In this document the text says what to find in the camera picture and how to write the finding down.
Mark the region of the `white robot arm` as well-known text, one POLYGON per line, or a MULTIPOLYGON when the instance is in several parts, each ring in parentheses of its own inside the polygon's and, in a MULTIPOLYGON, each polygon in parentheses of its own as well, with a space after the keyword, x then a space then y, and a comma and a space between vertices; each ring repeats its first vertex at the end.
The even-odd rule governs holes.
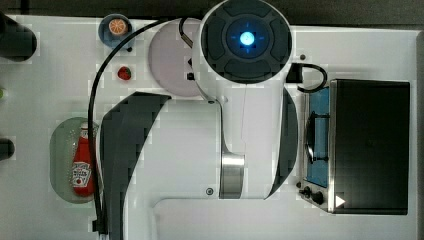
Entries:
POLYGON ((286 18, 263 0, 225 0, 201 21, 191 61, 194 99, 135 92, 103 117, 101 240, 157 240, 161 201, 265 200, 292 171, 298 119, 284 86, 293 65, 286 18))

